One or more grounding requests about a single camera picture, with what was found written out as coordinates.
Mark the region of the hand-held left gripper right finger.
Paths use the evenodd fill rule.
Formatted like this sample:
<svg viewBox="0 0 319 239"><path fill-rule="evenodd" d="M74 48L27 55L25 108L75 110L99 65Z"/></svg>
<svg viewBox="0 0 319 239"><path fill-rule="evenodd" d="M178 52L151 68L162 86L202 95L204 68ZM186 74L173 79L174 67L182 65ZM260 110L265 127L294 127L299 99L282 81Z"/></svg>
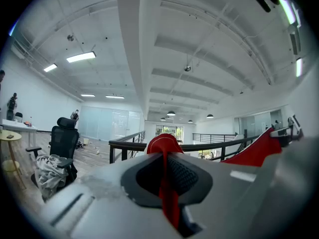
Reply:
<svg viewBox="0 0 319 239"><path fill-rule="evenodd" d="M257 190L263 167L205 161L174 153L168 156L171 180L178 188L184 239L250 239L261 204Z"/></svg>

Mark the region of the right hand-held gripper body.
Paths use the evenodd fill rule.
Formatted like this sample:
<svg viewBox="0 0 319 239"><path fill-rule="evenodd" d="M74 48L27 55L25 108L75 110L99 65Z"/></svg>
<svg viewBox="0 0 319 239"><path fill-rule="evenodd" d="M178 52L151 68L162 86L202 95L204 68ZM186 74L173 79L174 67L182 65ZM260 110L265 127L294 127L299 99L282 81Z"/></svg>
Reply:
<svg viewBox="0 0 319 239"><path fill-rule="evenodd" d="M281 146L288 146L293 141L299 141L304 137L302 128L294 116L288 117L287 122L288 126L281 130L281 134L284 136L281 140Z"/></svg>

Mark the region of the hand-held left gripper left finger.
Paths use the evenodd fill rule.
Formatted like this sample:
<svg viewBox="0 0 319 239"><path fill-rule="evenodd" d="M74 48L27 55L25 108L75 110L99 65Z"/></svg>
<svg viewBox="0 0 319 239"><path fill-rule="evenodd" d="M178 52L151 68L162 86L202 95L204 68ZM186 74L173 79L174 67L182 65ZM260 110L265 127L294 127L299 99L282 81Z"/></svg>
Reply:
<svg viewBox="0 0 319 239"><path fill-rule="evenodd" d="M56 193L41 218L71 239L182 239L137 172L161 154L100 166Z"/></svg>

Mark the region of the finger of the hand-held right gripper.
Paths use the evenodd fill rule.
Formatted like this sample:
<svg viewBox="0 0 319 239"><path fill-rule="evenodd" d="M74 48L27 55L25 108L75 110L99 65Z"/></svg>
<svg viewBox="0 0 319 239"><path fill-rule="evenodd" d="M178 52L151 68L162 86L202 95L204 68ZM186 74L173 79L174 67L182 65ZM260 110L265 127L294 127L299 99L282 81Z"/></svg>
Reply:
<svg viewBox="0 0 319 239"><path fill-rule="evenodd" d="M287 128L281 128L270 133L270 137L283 137L287 135Z"/></svg>

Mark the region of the red tablecloth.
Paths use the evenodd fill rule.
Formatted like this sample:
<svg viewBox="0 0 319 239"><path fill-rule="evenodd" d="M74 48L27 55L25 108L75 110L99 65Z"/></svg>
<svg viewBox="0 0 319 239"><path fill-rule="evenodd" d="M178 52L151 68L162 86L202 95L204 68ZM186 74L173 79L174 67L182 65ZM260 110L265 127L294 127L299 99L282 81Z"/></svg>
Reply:
<svg viewBox="0 0 319 239"><path fill-rule="evenodd" d="M156 195L162 201L162 210L168 221L175 229L182 227L182 204L177 201L190 187L188 183L195 182L190 176L174 172L169 167L169 158L172 153L184 153L185 151L200 151L207 149L222 149L219 157L210 160L220 160L226 164L246 165L261 167L266 157L282 152L278 139L272 138L273 129L267 129L260 136L237 139L232 141L184 144L179 145L177 139L168 133L162 133L153 138L147 146L147 154L161 153L159 159L159 186L156 187Z"/></svg>

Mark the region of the crumpled grey cloth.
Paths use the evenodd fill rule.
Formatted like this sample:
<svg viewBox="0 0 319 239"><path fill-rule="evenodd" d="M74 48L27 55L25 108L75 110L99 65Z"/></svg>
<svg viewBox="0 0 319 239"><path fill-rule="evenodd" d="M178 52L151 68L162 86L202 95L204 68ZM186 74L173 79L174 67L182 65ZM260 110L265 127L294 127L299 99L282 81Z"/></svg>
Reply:
<svg viewBox="0 0 319 239"><path fill-rule="evenodd" d="M40 154L36 157L35 181L44 201L50 199L58 189L66 185L68 172L66 168L58 167L64 161L67 159L58 155Z"/></svg>

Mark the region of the black mesh office chair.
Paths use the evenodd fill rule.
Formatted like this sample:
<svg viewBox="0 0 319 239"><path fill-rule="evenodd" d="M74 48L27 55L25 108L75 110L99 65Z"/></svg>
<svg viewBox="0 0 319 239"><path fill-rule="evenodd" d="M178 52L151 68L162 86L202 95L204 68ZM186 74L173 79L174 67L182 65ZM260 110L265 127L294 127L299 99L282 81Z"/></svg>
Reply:
<svg viewBox="0 0 319 239"><path fill-rule="evenodd" d="M51 141L49 142L50 153L48 155L58 155L59 157L64 157L67 161L63 164L58 165L60 168L66 168L68 172L66 186L74 182L77 178L77 169L73 164L73 156L75 151L75 145L79 139L78 130L74 126L74 121L67 118L59 118L57 120L57 125L51 130ZM38 153L41 147L28 147L27 152L32 152L36 159L40 154ZM31 176L32 182L37 186L35 181L35 175Z"/></svg>

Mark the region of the yellow round side table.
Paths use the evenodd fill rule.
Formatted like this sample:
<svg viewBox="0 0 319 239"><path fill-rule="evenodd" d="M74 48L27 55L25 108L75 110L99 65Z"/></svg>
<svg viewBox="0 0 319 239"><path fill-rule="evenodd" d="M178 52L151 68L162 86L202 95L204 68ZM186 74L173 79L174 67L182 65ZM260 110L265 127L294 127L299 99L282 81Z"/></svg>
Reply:
<svg viewBox="0 0 319 239"><path fill-rule="evenodd" d="M8 139L7 136L10 134L13 135L14 138ZM6 142L8 144L8 149L10 154L10 159L3 161L1 164L1 167L5 172L12 172L12 173L16 172L18 179L21 182L21 185L23 186L23 188L26 189L26 186L21 177L22 172L20 170L20 164L17 162L14 156L13 148L12 148L12 143L20 139L21 139L21 135L17 132L5 130L5 129L0 130L0 149L1 149L1 143Z"/></svg>

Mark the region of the white desk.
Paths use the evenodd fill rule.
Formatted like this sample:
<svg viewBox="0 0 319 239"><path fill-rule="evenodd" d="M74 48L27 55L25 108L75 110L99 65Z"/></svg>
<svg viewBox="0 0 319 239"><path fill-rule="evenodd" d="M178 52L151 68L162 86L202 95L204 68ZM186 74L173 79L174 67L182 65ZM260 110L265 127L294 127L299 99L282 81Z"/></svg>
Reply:
<svg viewBox="0 0 319 239"><path fill-rule="evenodd" d="M12 121L12 120L2 120L2 126L4 129L8 129L11 131L22 131L28 133L28 146L35 147L36 146L36 132L37 128L35 126L27 126L22 122Z"/></svg>

